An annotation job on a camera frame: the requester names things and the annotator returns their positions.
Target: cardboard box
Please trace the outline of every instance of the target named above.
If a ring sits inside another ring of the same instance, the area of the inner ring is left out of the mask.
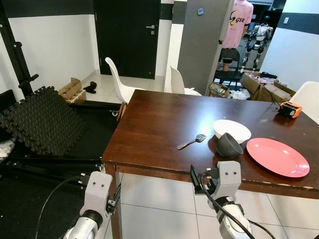
[[[258,101],[261,84],[252,79],[247,73],[243,74],[240,82],[243,85],[243,87],[248,90],[250,94],[250,100]]]
[[[86,101],[85,90],[80,90],[71,99],[66,100],[66,102],[71,103],[71,104],[81,104],[85,101]]]
[[[254,73],[254,76],[260,76],[260,73]],[[278,83],[272,84],[260,84],[251,78],[247,73],[244,73],[241,79],[241,83],[250,94],[250,100],[252,101],[276,101],[282,103],[289,101],[291,97],[296,93],[295,91]]]
[[[76,78],[71,78],[71,82],[59,90],[59,95],[64,100],[70,100],[82,88],[81,81]]]
[[[227,98],[229,96],[229,89],[226,86],[213,82],[209,86],[209,97]]]

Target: plastic bag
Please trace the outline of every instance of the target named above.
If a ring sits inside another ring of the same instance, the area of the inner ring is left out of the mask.
[[[194,90],[195,88],[185,88],[185,95],[192,95],[192,96],[202,96],[199,92]]]
[[[14,147],[14,139],[0,142],[0,162],[7,158]]]
[[[228,98],[235,100],[246,100],[250,97],[249,92],[246,89],[240,89],[240,91],[230,91]]]

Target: white cloth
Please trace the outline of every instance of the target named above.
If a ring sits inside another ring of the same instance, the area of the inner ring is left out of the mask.
[[[192,96],[202,96],[199,92],[194,90],[195,88],[185,88],[185,95],[192,95]]]

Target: chair leg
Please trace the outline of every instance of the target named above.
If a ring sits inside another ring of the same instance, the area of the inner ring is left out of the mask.
[[[126,110],[126,104],[124,104],[124,106],[123,106],[121,118],[123,117],[125,110]]]
[[[119,120],[120,120],[120,118],[122,117],[122,111],[123,111],[123,107],[124,107],[124,105],[125,105],[125,103],[124,103],[124,102],[122,102],[122,103],[121,103],[120,110],[119,110],[119,113],[118,113],[118,116],[117,116],[117,118],[116,118],[116,121],[119,121]]]

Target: pink t-shirt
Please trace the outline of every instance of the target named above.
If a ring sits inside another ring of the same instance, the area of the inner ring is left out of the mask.
[[[230,15],[226,37],[223,41],[223,48],[237,48],[244,27],[249,25],[253,15],[254,6],[246,0],[235,0]]]

